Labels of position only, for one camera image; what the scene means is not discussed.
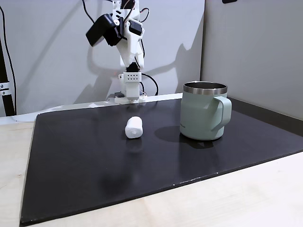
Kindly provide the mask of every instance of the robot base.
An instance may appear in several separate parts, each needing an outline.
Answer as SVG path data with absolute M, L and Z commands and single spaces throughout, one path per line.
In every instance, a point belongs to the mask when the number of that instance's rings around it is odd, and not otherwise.
M 130 103 L 144 103 L 147 99 L 147 96 L 140 96 L 138 100 L 129 100 L 127 97 L 118 98 L 115 97 L 115 103 L 117 104 L 130 104 Z

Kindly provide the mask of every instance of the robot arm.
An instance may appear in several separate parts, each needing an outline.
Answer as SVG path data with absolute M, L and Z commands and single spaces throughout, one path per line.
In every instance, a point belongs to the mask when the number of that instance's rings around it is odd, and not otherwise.
M 144 35 L 140 20 L 139 0 L 113 2 L 113 13 L 100 16 L 86 33 L 91 46 L 102 37 L 110 46 L 117 46 L 126 72 L 120 74 L 121 93 L 126 100 L 140 97 L 139 83 L 144 68 L 143 52 L 139 42 Z
M 86 37 L 91 46 L 95 46 L 104 37 L 110 46 L 117 46 L 125 67 L 138 60 L 140 68 L 144 68 L 144 60 L 139 41 L 144 35 L 140 20 L 139 0 L 113 2 L 113 13 L 100 16 Z

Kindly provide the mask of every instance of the stainless steel rim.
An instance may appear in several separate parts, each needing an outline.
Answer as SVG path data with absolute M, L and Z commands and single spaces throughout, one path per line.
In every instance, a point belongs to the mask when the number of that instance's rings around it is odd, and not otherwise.
M 227 93 L 225 84 L 192 81 L 183 85 L 183 91 L 196 95 L 221 95 Z

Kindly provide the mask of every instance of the mug handle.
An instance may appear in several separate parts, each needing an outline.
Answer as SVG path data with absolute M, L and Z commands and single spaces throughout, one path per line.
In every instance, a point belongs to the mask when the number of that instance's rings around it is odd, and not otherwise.
M 214 97 L 214 99 L 222 103 L 222 119 L 220 123 L 212 129 L 212 131 L 216 131 L 224 127 L 231 120 L 232 115 L 232 102 L 228 98 L 217 96 Z

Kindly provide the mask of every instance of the white wall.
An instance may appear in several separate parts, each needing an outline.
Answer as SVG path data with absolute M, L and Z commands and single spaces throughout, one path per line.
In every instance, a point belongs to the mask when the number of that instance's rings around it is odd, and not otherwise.
M 303 119 L 303 1 L 206 0 L 202 79 Z
M 18 114 L 106 100 L 120 91 L 119 52 L 105 41 L 90 47 L 85 33 L 92 23 L 81 0 L 0 0 L 0 5 L 16 74 Z M 112 10 L 102 0 L 88 0 L 86 6 L 94 19 Z M 143 23 L 144 72 L 157 80 L 160 94 L 181 92 L 183 83 L 200 76 L 204 1 L 140 0 L 144 7 L 151 10 Z M 12 81 L 7 58 L 6 65 Z M 153 95 L 153 82 L 143 83 Z

